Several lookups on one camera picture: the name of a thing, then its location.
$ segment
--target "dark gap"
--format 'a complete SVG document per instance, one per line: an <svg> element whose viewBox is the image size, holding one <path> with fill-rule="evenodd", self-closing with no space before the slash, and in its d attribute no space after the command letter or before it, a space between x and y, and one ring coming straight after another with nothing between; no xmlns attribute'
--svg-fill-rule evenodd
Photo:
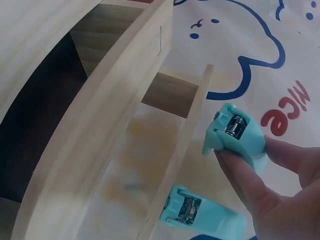
<svg viewBox="0 0 320 240"><path fill-rule="evenodd" d="M0 197L22 201L50 137L86 80L68 33L34 71L0 125Z"/></svg>

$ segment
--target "wooden drawer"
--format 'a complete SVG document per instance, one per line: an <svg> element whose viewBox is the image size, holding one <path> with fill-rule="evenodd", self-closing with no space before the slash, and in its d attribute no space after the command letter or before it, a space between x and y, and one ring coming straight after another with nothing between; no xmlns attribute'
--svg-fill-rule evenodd
<svg viewBox="0 0 320 240"><path fill-rule="evenodd" d="M32 72L68 31L88 79L33 172L12 239L70 240L77 235L122 133L170 50L173 3L156 0L142 9L125 1L26 2L17 7L16 15L3 16L12 29L1 46L7 53L1 64L1 120ZM17 36L22 37L20 42L14 40ZM22 40L31 46L19 45Z"/></svg>
<svg viewBox="0 0 320 240"><path fill-rule="evenodd" d="M43 20L37 29L32 26L35 18L29 19L26 26L33 29L33 34L25 32L24 39L33 42L28 51L33 58L28 61L24 57L24 62L16 65L16 74L10 74L15 67L12 63L17 63L16 57L25 52L15 55L15 44L11 46L7 41L7 59L1 66L8 73L1 85L1 119L31 73L67 32L88 79L63 115L32 174L11 239L75 239L92 196L142 102L186 118L145 221L133 237L148 240L183 162L213 67L207 67L200 85L164 68L157 74L171 45L171 0L156 0L150 5L123 0L28 2L30 5L25 7L38 14L39 21L47 21ZM41 7L47 10L39 12ZM11 24L18 33L26 23L14 24L17 21L13 17ZM50 38L53 33L43 28L52 21L52 31L58 37ZM45 35L48 44L38 41L37 35Z"/></svg>

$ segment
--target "blue outline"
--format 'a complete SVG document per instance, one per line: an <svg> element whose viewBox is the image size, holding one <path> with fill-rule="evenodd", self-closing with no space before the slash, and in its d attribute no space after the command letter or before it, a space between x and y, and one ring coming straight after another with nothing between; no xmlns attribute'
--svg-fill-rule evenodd
<svg viewBox="0 0 320 240"><path fill-rule="evenodd" d="M173 6L178 6L180 4L183 4L186 1L188 1L188 0L182 0L182 1L178 1L178 2L173 1Z"/></svg>
<svg viewBox="0 0 320 240"><path fill-rule="evenodd" d="M276 11L275 11L275 19L277 19L277 20L280 21L280 22L281 22L281 20L280 20L280 12L281 12L281 10L284 9L284 8L285 8L284 0L279 0L279 6L278 6L278 8L277 8Z"/></svg>
<svg viewBox="0 0 320 240"><path fill-rule="evenodd" d="M248 12L250 12L260 23L262 26L264 33L268 38L270 38L276 45L279 51L279 58L276 62L274 63L268 63L265 61L260 61L256 60L253 58L249 58L246 56L239 56L238 57L238 62L240 63L241 69L242 69L242 80L239 85L239 87L231 92L213 92L209 91L207 93L206 99L209 100L218 100L218 101L224 101L224 100L230 100L230 99L236 99L241 97L245 92L247 91L250 82L251 82L251 68L250 65L252 66L261 66L261 67L266 67L266 68L272 68L272 69L279 69L281 68L285 61L286 61L286 52L284 47L282 46L281 42L271 34L270 29L268 28L268 25L266 22L255 12L253 11L250 7L244 5L241 2L235 1L235 0L226 0L231 3L238 4L239 6L243 7L246 9Z"/></svg>

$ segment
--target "clamp jaw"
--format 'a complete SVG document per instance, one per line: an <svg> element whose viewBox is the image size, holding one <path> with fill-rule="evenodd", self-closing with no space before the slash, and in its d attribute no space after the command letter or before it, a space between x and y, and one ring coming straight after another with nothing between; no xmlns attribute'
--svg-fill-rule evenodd
<svg viewBox="0 0 320 240"><path fill-rule="evenodd" d="M211 149L230 150L261 174L268 162L265 146L258 124L235 105L225 103L206 130L202 154L208 155Z"/></svg>
<svg viewBox="0 0 320 240"><path fill-rule="evenodd" d="M178 185L172 187L160 221L223 240L243 240L247 226L244 216Z"/></svg>

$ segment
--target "cartoon eye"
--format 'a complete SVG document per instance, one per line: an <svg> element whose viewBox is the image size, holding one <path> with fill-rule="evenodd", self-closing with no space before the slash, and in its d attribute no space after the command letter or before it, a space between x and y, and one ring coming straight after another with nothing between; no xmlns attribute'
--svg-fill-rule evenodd
<svg viewBox="0 0 320 240"><path fill-rule="evenodd" d="M311 2L311 7L315 8L317 6L317 3L315 1ZM305 15L306 19L308 20L313 20L314 19L314 15L311 12L307 12Z"/></svg>
<svg viewBox="0 0 320 240"><path fill-rule="evenodd" d="M218 19L215 19L215 18L212 18L212 19L211 19L211 22L212 22L213 24L218 24L218 23L220 23L220 21L219 21Z"/></svg>
<svg viewBox="0 0 320 240"><path fill-rule="evenodd" d="M191 34L190 34L190 38L192 38L192 39L198 39L198 38L199 38L199 34L198 34L198 33L191 33Z"/></svg>

